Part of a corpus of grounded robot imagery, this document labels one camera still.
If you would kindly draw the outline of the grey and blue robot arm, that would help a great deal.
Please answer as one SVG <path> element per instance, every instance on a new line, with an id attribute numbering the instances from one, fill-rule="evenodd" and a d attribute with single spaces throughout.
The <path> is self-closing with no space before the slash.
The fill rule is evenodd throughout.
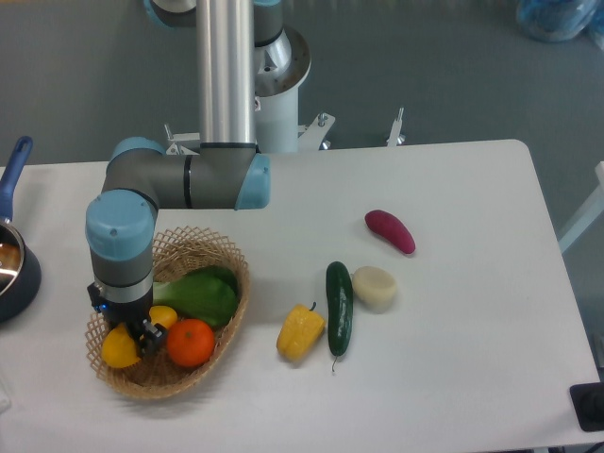
<path id="1" fill-rule="evenodd" d="M 277 1 L 149 1 L 164 25 L 194 25 L 198 61 L 197 152 L 170 156 L 144 138 L 120 142 L 102 192 L 86 211 L 93 308 L 124 325 L 139 356 L 165 338 L 152 324 L 152 245 L 162 209 L 261 209 L 270 198 L 270 163 L 256 139 L 254 50 L 282 32 Z"/>

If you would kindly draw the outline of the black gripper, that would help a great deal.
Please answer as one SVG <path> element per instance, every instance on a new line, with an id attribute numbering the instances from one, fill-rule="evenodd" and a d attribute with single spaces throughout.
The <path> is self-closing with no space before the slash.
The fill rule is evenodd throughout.
<path id="1" fill-rule="evenodd" d="M 136 287 L 114 288 L 92 283 L 87 287 L 92 308 L 114 327 L 126 326 L 137 355 L 154 355 L 167 338 L 168 329 L 150 321 L 152 289 L 142 292 Z"/>

